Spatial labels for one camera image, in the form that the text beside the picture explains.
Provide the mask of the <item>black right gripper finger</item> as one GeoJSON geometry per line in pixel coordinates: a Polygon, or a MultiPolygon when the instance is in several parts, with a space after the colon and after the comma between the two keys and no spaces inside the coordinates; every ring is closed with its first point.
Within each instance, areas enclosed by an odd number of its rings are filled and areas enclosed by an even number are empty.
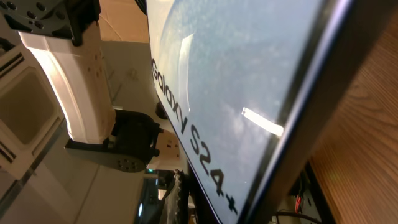
{"type": "Polygon", "coordinates": [[[173,179],[152,216],[155,224],[188,223],[189,186],[183,171],[174,170],[173,179]]]}

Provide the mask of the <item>blue screen smartphone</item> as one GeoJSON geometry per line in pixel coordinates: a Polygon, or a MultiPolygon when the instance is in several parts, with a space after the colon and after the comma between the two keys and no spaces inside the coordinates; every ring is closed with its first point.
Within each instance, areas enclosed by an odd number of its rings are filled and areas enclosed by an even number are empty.
{"type": "Polygon", "coordinates": [[[213,215],[265,221],[396,1],[147,1],[152,76],[213,215]]]}

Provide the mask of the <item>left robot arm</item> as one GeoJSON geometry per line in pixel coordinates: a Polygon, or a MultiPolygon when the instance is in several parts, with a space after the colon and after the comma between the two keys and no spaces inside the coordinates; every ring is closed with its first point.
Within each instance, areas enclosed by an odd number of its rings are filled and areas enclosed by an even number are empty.
{"type": "Polygon", "coordinates": [[[65,116],[66,150],[123,172],[159,155],[160,126],[112,107],[100,50],[98,0],[2,0],[1,14],[42,67],[65,116]]]}

